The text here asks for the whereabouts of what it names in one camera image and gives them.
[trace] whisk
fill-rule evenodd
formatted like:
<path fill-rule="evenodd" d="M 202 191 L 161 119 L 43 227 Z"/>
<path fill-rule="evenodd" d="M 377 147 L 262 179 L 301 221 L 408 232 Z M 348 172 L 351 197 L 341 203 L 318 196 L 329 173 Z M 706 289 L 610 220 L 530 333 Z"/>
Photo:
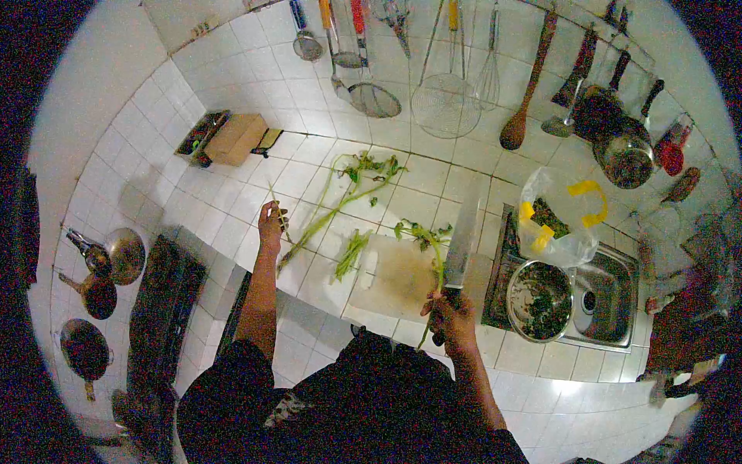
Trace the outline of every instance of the whisk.
<path fill-rule="evenodd" d="M 474 82 L 474 94 L 483 111 L 492 111 L 497 105 L 497 98 L 500 94 L 500 81 L 497 73 L 498 35 L 499 11 L 497 10 L 497 2 L 495 2 L 490 17 L 490 44 L 487 59 Z"/>

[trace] wooden spoon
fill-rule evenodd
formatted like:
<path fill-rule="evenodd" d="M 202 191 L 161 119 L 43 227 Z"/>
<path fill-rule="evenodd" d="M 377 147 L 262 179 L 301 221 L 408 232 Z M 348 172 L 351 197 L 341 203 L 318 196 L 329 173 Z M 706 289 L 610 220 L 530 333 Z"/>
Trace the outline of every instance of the wooden spoon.
<path fill-rule="evenodd" d="M 549 51 L 554 32 L 557 30 L 556 25 L 557 14 L 554 11 L 549 11 L 544 18 L 544 26 L 541 29 L 541 39 L 539 40 L 539 50 L 536 52 L 536 61 L 531 70 L 531 79 L 528 81 L 528 87 L 525 89 L 525 95 L 520 104 L 520 109 L 511 117 L 508 123 L 505 124 L 505 127 L 502 128 L 502 132 L 500 132 L 500 145 L 506 150 L 517 150 L 523 144 L 523 139 L 525 138 L 525 116 L 528 113 L 528 104 L 531 103 L 531 98 L 539 83 L 541 70 L 544 67 L 544 60 L 546 60 L 546 53 Z"/>

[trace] hand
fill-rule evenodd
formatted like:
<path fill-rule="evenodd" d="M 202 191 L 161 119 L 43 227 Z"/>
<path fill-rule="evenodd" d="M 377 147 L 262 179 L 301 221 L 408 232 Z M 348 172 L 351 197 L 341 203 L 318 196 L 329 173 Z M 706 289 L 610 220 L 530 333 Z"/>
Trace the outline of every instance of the hand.
<path fill-rule="evenodd" d="M 260 210 L 260 218 L 257 220 L 257 230 L 260 232 L 260 252 L 268 253 L 271 257 L 278 257 L 280 252 L 280 236 L 289 227 L 288 221 L 281 223 L 278 214 L 277 201 L 269 201 Z M 289 212 L 281 209 L 281 214 Z"/>
<path fill-rule="evenodd" d="M 428 302 L 423 306 L 420 316 L 430 314 L 430 331 L 443 332 L 446 336 L 446 354 L 455 358 L 478 350 L 474 335 L 474 313 L 469 298 L 461 295 L 460 305 L 453 305 L 440 293 L 430 292 Z"/>

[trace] yellow tape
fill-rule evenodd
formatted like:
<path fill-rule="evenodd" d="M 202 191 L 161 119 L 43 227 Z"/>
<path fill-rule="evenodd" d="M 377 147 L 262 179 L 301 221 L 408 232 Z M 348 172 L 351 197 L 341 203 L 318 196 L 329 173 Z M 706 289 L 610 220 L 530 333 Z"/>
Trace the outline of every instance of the yellow tape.
<path fill-rule="evenodd" d="M 567 192 L 569 192 L 573 197 L 588 192 L 598 192 L 600 194 L 600 198 L 603 200 L 603 207 L 600 209 L 600 213 L 596 215 L 582 216 L 582 225 L 585 226 L 586 229 L 590 229 L 592 226 L 602 223 L 605 218 L 608 217 L 608 200 L 605 198 L 605 193 L 603 193 L 603 189 L 600 188 L 598 182 L 595 182 L 594 180 L 583 180 L 573 186 L 567 187 Z"/>
<path fill-rule="evenodd" d="M 530 201 L 524 201 L 520 204 L 520 220 L 529 220 L 535 215 L 533 206 Z"/>
<path fill-rule="evenodd" d="M 540 253 L 544 251 L 544 248 L 546 248 L 546 244 L 548 244 L 549 240 L 554 236 L 554 231 L 551 230 L 551 227 L 549 226 L 541 226 L 541 233 L 538 237 L 536 237 L 536 240 L 533 241 L 531 244 L 531 249 L 536 252 Z"/>

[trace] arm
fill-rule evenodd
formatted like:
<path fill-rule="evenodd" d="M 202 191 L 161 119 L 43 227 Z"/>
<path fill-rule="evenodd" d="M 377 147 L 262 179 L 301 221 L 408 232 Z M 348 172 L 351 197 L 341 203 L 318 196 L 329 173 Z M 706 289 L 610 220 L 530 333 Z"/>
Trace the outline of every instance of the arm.
<path fill-rule="evenodd" d="M 432 299 L 425 304 L 421 314 L 425 316 L 433 311 L 430 329 L 433 332 L 443 330 L 446 334 L 446 354 L 453 361 L 460 391 L 459 407 L 466 424 L 473 430 L 507 430 L 476 346 L 471 303 L 462 296 L 459 308 L 454 310 L 445 297 L 434 294 L 429 297 Z"/>
<path fill-rule="evenodd" d="M 251 341 L 271 363 L 276 342 L 276 258 L 280 251 L 281 233 L 288 227 L 287 223 L 280 224 L 277 202 L 263 205 L 257 227 L 260 230 L 260 249 L 234 340 Z"/>

